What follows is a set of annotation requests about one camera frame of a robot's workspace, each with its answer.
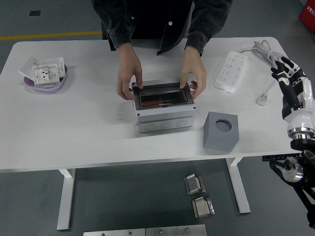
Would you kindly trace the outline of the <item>person's left hand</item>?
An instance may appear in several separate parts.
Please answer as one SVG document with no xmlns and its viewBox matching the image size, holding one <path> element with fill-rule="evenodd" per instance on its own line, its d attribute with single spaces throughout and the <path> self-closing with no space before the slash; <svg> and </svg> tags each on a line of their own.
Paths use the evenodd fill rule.
<svg viewBox="0 0 315 236">
<path fill-rule="evenodd" d="M 189 86 L 193 99 L 196 99 L 206 88 L 207 71 L 202 63 L 199 51 L 191 46 L 185 48 L 182 60 L 181 89 L 185 87 L 189 74 L 193 74 L 196 77 L 196 81 L 192 81 Z"/>
</svg>

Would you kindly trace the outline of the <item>person's right hand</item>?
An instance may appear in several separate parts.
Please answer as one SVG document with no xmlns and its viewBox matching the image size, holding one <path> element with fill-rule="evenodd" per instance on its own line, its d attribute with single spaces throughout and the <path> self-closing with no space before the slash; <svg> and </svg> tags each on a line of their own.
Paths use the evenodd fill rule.
<svg viewBox="0 0 315 236">
<path fill-rule="evenodd" d="M 143 88 L 142 66 L 132 45 L 126 43 L 118 46 L 119 70 L 117 76 L 117 94 L 124 100 L 134 100 L 135 97 L 129 87 L 134 76 L 139 89 Z"/>
</svg>

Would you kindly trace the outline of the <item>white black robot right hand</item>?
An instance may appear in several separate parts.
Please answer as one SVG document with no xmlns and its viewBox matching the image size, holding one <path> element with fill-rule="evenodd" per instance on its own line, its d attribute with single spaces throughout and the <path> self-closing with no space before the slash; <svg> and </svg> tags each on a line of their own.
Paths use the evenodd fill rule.
<svg viewBox="0 0 315 236">
<path fill-rule="evenodd" d="M 313 137 L 315 125 L 312 121 L 314 99 L 311 81 L 298 64 L 286 57 L 281 57 L 275 64 L 271 68 L 272 77 L 283 93 L 282 117 L 287 122 L 288 136 L 307 133 Z"/>
</svg>

